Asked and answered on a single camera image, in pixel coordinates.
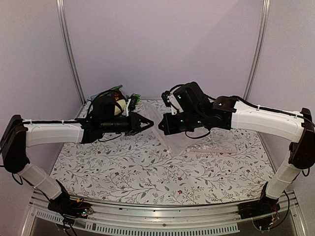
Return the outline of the white daikon radish toy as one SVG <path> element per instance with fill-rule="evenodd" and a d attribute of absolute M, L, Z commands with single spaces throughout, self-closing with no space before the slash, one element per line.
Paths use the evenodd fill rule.
<path fill-rule="evenodd" d="M 141 95 L 136 94 L 136 93 L 133 93 L 132 95 L 135 95 L 135 96 L 138 97 L 138 101 L 137 101 L 137 104 L 138 104 L 139 101 L 140 101 Z M 115 103 L 114 115 L 116 115 L 116 116 L 122 115 L 124 113 L 126 103 L 127 103 L 128 99 L 131 97 L 131 96 L 128 96 L 128 95 L 124 96 L 123 94 L 122 94 L 122 96 L 123 96 L 124 100 L 115 101 L 116 103 Z"/>

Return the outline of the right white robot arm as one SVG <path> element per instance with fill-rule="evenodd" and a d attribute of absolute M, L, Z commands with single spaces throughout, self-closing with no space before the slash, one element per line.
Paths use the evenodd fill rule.
<path fill-rule="evenodd" d="M 158 125 L 165 135 L 193 132 L 203 127 L 208 131 L 213 128 L 250 130 L 287 141 L 284 160 L 254 204 L 258 214 L 270 210 L 298 175 L 315 163 L 315 125 L 306 108 L 284 111 L 255 105 L 236 95 L 212 98 L 197 82 L 176 85 L 161 97 L 171 109 Z"/>

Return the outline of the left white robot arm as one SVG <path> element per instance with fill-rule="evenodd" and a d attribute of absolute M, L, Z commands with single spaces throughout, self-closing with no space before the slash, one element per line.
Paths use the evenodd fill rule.
<path fill-rule="evenodd" d="M 136 135 L 154 122 L 134 112 L 136 97 L 118 101 L 110 95 L 98 95 L 88 106 L 83 118 L 71 120 L 31 120 L 13 115 L 0 140 L 2 166 L 18 175 L 53 201 L 62 213 L 70 213 L 72 200 L 62 184 L 51 178 L 41 167 L 32 164 L 27 150 L 59 144 L 91 144 L 106 133 Z"/>

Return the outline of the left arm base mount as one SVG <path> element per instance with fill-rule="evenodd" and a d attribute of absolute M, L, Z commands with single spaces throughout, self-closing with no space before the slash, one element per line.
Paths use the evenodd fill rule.
<path fill-rule="evenodd" d="M 60 215 L 69 216 L 71 218 L 87 218 L 94 211 L 91 204 L 86 203 L 84 198 L 72 200 L 69 193 L 63 185 L 57 180 L 61 187 L 61 194 L 53 200 L 49 200 L 48 209 L 58 212 Z"/>

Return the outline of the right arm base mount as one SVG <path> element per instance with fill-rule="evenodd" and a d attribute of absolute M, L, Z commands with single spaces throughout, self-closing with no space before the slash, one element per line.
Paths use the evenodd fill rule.
<path fill-rule="evenodd" d="M 253 225 L 260 231 L 269 230 L 274 226 L 280 210 L 278 199 L 266 196 L 267 183 L 264 184 L 258 200 L 238 204 L 238 214 L 241 219 L 255 218 Z"/>

